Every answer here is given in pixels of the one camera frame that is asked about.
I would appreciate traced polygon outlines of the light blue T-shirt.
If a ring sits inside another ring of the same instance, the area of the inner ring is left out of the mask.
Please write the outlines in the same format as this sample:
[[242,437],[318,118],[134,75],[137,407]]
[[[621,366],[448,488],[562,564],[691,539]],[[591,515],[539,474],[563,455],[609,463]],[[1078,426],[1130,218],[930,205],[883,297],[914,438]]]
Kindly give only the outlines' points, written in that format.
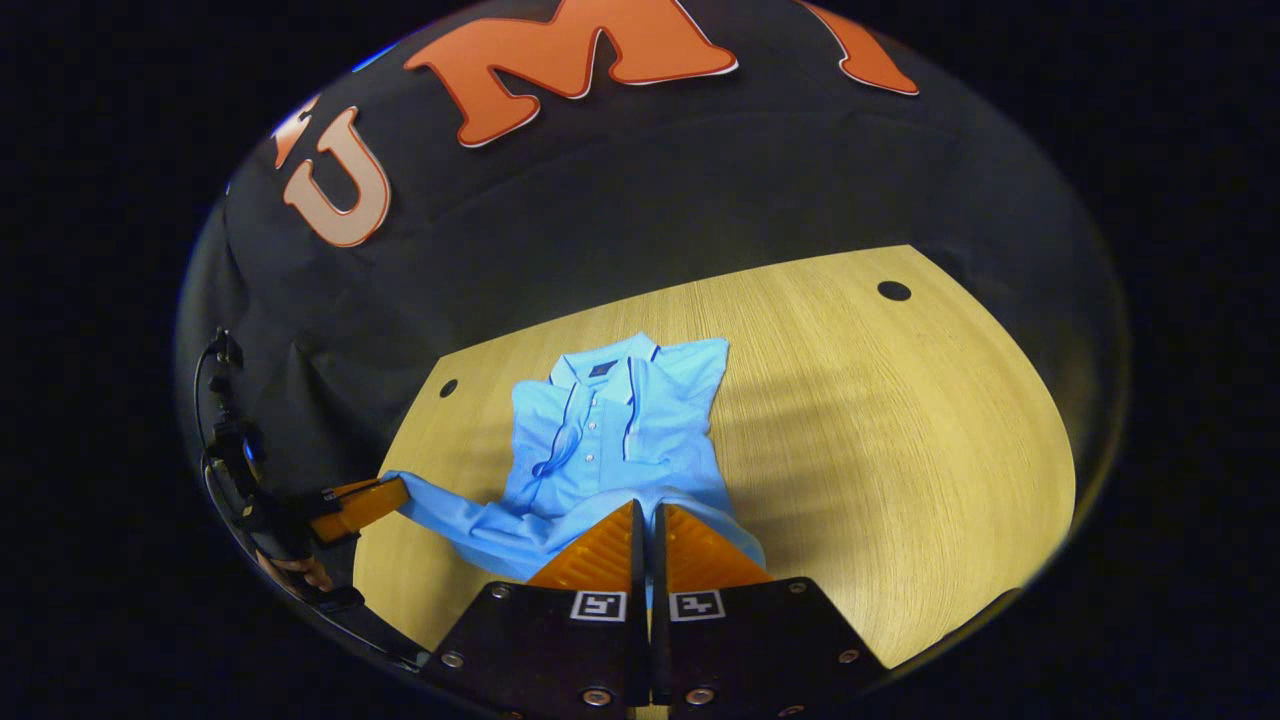
[[637,501],[691,512],[756,564],[760,541],[737,520],[710,439],[730,342],[659,345],[644,333],[566,354],[544,380],[512,389],[513,460],[503,495],[477,503],[396,469],[401,512],[451,542],[468,564],[530,582],[616,509]]

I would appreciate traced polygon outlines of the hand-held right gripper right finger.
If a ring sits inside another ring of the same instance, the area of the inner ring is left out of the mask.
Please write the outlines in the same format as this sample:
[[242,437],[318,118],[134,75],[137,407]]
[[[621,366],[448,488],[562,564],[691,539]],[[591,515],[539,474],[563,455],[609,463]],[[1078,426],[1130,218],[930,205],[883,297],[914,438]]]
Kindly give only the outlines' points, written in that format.
[[668,720],[818,720],[891,671],[809,577],[774,579],[684,507],[655,511],[652,702]]

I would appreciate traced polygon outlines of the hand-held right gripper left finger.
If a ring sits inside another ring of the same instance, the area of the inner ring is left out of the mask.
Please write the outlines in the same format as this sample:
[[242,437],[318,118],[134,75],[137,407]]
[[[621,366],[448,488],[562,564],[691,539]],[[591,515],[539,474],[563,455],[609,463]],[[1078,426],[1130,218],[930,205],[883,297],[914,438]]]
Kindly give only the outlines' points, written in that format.
[[625,503],[529,583],[485,584],[422,682],[486,720],[636,720],[652,700],[644,530]]

